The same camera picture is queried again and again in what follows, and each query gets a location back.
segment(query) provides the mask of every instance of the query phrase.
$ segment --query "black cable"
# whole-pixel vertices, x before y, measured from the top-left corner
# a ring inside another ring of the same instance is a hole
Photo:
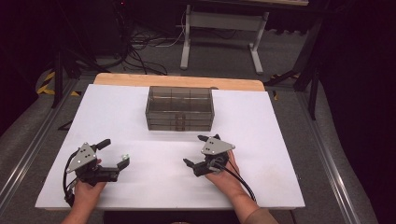
[[[157,40],[164,35],[155,35],[151,37],[149,34],[145,34],[143,32],[138,32],[131,37],[131,44],[132,45],[140,45],[140,48],[134,47],[135,50],[142,50],[145,49],[146,46],[150,46],[149,42],[153,40]]]
[[[135,33],[134,35],[132,35],[132,39],[138,37],[139,35],[142,35],[143,37],[148,36],[148,37],[146,37],[146,40],[150,41],[150,40],[157,39],[159,37],[165,36],[165,35],[156,33],[156,34],[154,34],[154,37],[151,37],[151,35],[148,34],[148,32],[150,32],[150,31],[149,30],[147,30],[147,31],[139,31],[139,32]]]
[[[129,64],[129,65],[131,65],[131,66],[133,66],[133,67],[136,67],[136,69],[133,69],[133,68],[128,67],[128,66],[126,66],[126,65],[123,64],[123,67],[124,67],[124,68],[128,68],[128,69],[130,69],[130,70],[141,70],[141,69],[143,69],[142,66],[129,63],[129,62],[127,62],[126,60],[124,61],[124,63],[127,63],[127,64]],[[145,66],[145,67],[146,67],[147,70],[153,72],[154,74],[167,76],[167,73],[165,74],[165,73],[160,72],[160,71],[158,71],[158,70],[155,70],[155,69],[153,69],[153,68],[150,68],[150,67],[147,67],[147,66]]]
[[[134,50],[134,49],[132,49],[132,53],[137,55],[137,57],[139,58],[138,61],[142,64],[142,68],[143,68],[143,70],[145,71],[145,74],[147,75],[147,74],[148,74],[148,71],[147,71],[146,66],[145,66],[145,64],[143,63],[142,58],[140,57],[140,55],[139,55],[139,54],[136,52],[136,50]]]
[[[110,68],[110,67],[114,67],[119,65],[120,63],[122,63],[126,58],[128,57],[128,50],[126,49],[122,54],[121,57],[116,60],[114,63],[107,63],[107,64],[98,64],[99,66],[103,67],[103,68]],[[81,63],[77,63],[77,65],[86,70],[86,71],[91,71],[91,70],[95,70],[95,69],[91,69],[89,66],[85,66]]]
[[[70,161],[71,160],[73,160],[73,158],[77,155],[77,153],[78,153],[78,150],[77,151],[75,151],[70,157],[69,157],[69,159],[67,160],[67,163],[66,163],[66,166],[64,167],[64,181],[63,181],[63,183],[64,183],[64,195],[68,195],[68,192],[67,192],[67,187],[68,186],[66,186],[66,177],[67,177],[67,167],[69,167],[69,164],[70,164]]]
[[[239,177],[241,177],[241,179],[243,179],[242,178],[242,176],[238,173],[238,171],[235,169],[235,167],[233,166],[233,164],[231,163],[231,162],[229,162],[228,161],[228,163],[230,163],[230,165],[233,167],[233,170],[239,175]]]
[[[169,39],[168,39],[168,37],[165,37],[164,40],[160,41],[160,42],[157,43],[157,44],[153,44],[153,45],[148,44],[148,45],[149,45],[150,47],[159,47],[159,46],[161,47],[162,44],[165,44],[165,43],[167,43],[167,42],[173,44],[173,43],[175,42],[175,39],[176,39],[176,38],[169,38]]]
[[[289,210],[289,211],[290,211],[290,214],[291,214],[291,219],[293,219],[293,223],[297,224],[297,220],[296,220],[296,217],[295,217],[293,211],[292,210]]]
[[[248,194],[250,195],[250,198],[256,202],[256,197],[254,196],[253,191],[251,190],[251,188],[248,186],[247,182],[245,182],[245,180],[242,179],[242,177],[239,177],[238,175],[234,174],[231,170],[229,170],[227,167],[215,163],[218,167],[220,167],[221,169],[225,170],[227,173],[229,173],[230,175],[232,175],[233,177],[235,177],[237,180],[239,180],[239,182],[241,182],[241,184],[245,187],[245,189],[248,191]]]
[[[133,59],[135,59],[135,60],[137,60],[137,61],[139,61],[139,62],[142,62],[142,63],[150,63],[150,62],[145,62],[145,61],[141,61],[141,58],[136,58],[136,57],[134,57],[133,55],[130,55],[131,56],[131,58],[133,58]],[[168,75],[168,71],[166,70],[166,68],[163,66],[163,65],[161,65],[161,64],[158,64],[158,63],[151,63],[151,64],[155,64],[155,65],[158,65],[158,66],[160,66],[164,71],[165,71],[165,73],[162,73],[162,72],[159,72],[159,73],[161,73],[162,75]]]
[[[72,182],[70,182],[68,185],[67,185],[67,189],[69,189],[69,187],[73,184],[73,182],[75,182],[76,180],[78,179],[78,177],[76,177],[76,178],[74,178],[73,180],[72,180]]]

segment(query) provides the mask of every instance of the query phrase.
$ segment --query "wire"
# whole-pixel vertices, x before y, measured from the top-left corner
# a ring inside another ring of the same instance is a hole
[[[134,54],[134,55],[136,55],[138,57],[138,59],[136,59],[135,57],[132,56],[132,58],[134,58],[135,60],[138,60],[142,64],[142,68],[145,71],[145,74],[147,75],[148,71],[147,71],[146,66],[145,66],[142,58],[140,57],[139,53],[137,53],[136,50],[132,49],[132,54]]]
[[[156,39],[158,37],[161,37],[160,35],[157,35],[155,37],[151,37],[149,34],[145,34],[142,32],[138,32],[131,36],[131,45],[135,50],[142,50],[145,49],[146,46],[149,44],[149,41]]]
[[[164,75],[164,76],[167,76],[167,75],[168,75],[168,71],[166,70],[165,66],[163,66],[163,65],[161,65],[161,64],[158,64],[158,63],[151,63],[151,64],[158,65],[158,66],[160,66],[160,67],[165,71],[165,73],[162,73],[162,72],[158,72],[158,71],[157,71],[160,75]]]
[[[244,179],[242,179],[242,177],[234,174],[231,170],[229,170],[227,167],[219,164],[219,163],[215,163],[218,167],[220,167],[221,169],[225,170],[227,173],[229,173],[230,175],[232,175],[233,177],[235,177],[237,180],[239,180],[239,182],[241,182],[241,184],[245,187],[245,189],[248,191],[248,194],[250,195],[250,198],[256,202],[256,197],[254,196],[253,191],[251,190],[251,188],[248,186],[247,182],[245,182]]]
[[[69,167],[70,161],[77,155],[78,150],[75,151],[72,155],[70,155],[69,159],[67,160],[66,166],[64,167],[64,181],[63,181],[63,186],[64,186],[64,195],[67,197],[69,195],[67,188],[69,185],[66,186],[66,177],[67,177],[67,167]]]
[[[180,24],[181,24],[181,33],[180,33],[180,35],[178,36],[178,38],[175,40],[175,42],[173,42],[172,44],[170,44],[170,45],[165,45],[165,46],[163,46],[163,45],[158,45],[158,46],[155,46],[155,47],[165,47],[165,48],[167,48],[167,47],[172,47],[172,46],[174,46],[175,44],[176,44],[176,42],[181,38],[181,35],[186,35],[185,34],[185,31],[184,31],[184,24],[183,24],[183,19],[184,19],[184,16],[186,15],[186,10],[184,10],[184,12],[183,12],[183,14],[181,15],[181,20],[180,20]]]
[[[242,178],[242,176],[238,173],[238,171],[235,169],[235,167],[233,166],[233,164],[231,163],[231,162],[229,162],[230,163],[230,165],[233,167],[233,170],[239,175],[239,177],[241,177],[241,179],[243,179]]]
[[[75,182],[76,180],[78,179],[78,177],[76,177],[76,178],[74,178],[73,180],[72,180],[72,182],[70,182],[68,185],[67,185],[67,189],[69,189],[69,187],[73,184],[73,182]]]
[[[177,41],[181,38],[181,35],[182,35],[182,34],[183,34],[183,32],[181,32],[180,35],[178,36],[178,38],[175,40],[175,42],[173,42],[173,43],[170,44],[170,45],[161,45],[162,43],[160,43],[160,44],[155,45],[155,46],[153,46],[153,47],[157,47],[157,48],[168,48],[168,47],[172,47],[172,46],[174,46],[174,45],[177,43]]]
[[[128,65],[131,65],[131,66],[133,66],[133,67],[136,67],[136,68],[131,68],[131,67],[128,67],[127,65],[125,65],[125,64],[122,64],[122,66],[123,66],[124,68],[130,69],[130,70],[141,70],[141,69],[143,69],[142,66],[129,63],[129,62],[126,61],[126,60],[124,61],[124,63],[127,63]],[[165,67],[162,66],[162,65],[160,65],[160,64],[157,64],[157,65],[161,66],[161,67],[165,70],[165,73],[160,72],[160,71],[158,71],[158,70],[155,70],[155,69],[153,69],[153,68],[151,68],[151,67],[148,67],[148,66],[145,66],[145,68],[146,68],[146,70],[151,71],[151,72],[153,72],[154,74],[167,76],[167,71],[166,71]]]
[[[126,50],[121,54],[121,57],[120,57],[118,60],[116,60],[114,63],[106,63],[106,64],[98,64],[98,65],[101,66],[101,67],[103,67],[103,68],[114,67],[114,66],[117,66],[117,65],[119,65],[120,63],[122,63],[122,62],[126,59],[126,57],[128,57],[128,49],[126,49]],[[81,64],[81,63],[77,63],[77,65],[78,65],[80,68],[82,68],[82,69],[84,69],[84,70],[86,70],[86,71],[95,70],[95,69],[92,69],[92,68],[90,68],[89,66],[85,66],[84,64]]]
[[[290,211],[290,214],[291,214],[291,219],[293,219],[293,223],[297,224],[297,220],[296,220],[296,217],[295,217],[293,211],[292,210],[289,210],[289,211]]]

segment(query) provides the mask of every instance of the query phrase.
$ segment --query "transparent storage box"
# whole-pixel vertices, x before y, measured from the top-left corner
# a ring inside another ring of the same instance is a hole
[[[149,130],[210,131],[214,117],[209,88],[149,88],[146,106]]]

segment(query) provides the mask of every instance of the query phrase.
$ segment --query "white paper sheet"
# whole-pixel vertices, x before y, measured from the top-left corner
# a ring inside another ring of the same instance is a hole
[[[241,176],[258,205],[303,207],[304,199],[290,162],[274,109],[265,91],[212,91],[215,118],[211,132],[149,131],[145,109],[148,87],[90,85],[35,207],[66,209],[62,179],[69,156],[84,142],[112,144],[97,151],[104,167],[121,155],[131,164],[119,180],[107,183],[98,208],[106,210],[231,209],[204,176],[196,177],[183,159],[199,162],[205,144],[198,134],[215,135],[236,146]],[[74,178],[68,175],[68,182]]]

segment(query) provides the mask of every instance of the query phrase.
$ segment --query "gray floor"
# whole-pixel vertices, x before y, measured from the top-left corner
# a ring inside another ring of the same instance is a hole
[[[264,75],[258,77],[248,51],[249,40],[253,38],[254,33],[250,32],[236,32],[232,39],[222,39],[208,32],[195,31],[191,37],[190,63],[189,69],[186,71],[179,69],[182,42],[168,48],[147,47],[139,53],[144,61],[164,65],[170,75],[268,80],[271,75],[283,74],[292,68],[305,40],[305,36],[299,34],[275,35],[275,32],[265,32],[259,47]],[[110,70],[116,73],[142,73],[141,70],[124,69],[121,65]],[[42,78],[37,82],[37,86],[41,84]],[[93,82],[93,79],[94,76],[91,73],[84,73],[84,76],[76,85],[75,91],[84,92],[88,84]],[[287,80],[285,83],[283,84],[285,88],[267,88],[267,90],[276,90],[277,92],[278,99],[275,100],[272,97],[271,100],[292,164],[299,176],[306,204],[305,208],[294,210],[296,222],[347,223],[319,156],[318,143],[310,129],[310,122],[313,121],[308,120],[304,115],[306,109],[298,100],[298,94],[300,93],[296,93],[289,88],[292,81]],[[69,96],[67,98],[50,128],[48,137],[44,144],[40,146],[30,169],[7,204],[4,213],[0,216],[0,223],[59,223],[67,214],[67,212],[36,209],[35,200],[67,135],[66,131],[58,131],[57,129],[73,119],[81,98],[81,96]],[[7,183],[14,167],[34,139],[40,125],[50,112],[51,104],[52,95],[40,94],[39,99],[1,136],[1,187]],[[318,92],[317,121],[315,124],[319,127],[323,145],[332,154],[333,161],[346,186],[360,223],[377,223],[370,201],[350,168],[338,141],[332,124],[332,115],[321,87],[319,87]],[[61,183],[54,187],[61,188]],[[289,211],[274,210],[272,213],[280,223],[293,223]],[[101,218],[102,211],[95,211],[90,223],[101,223]]]

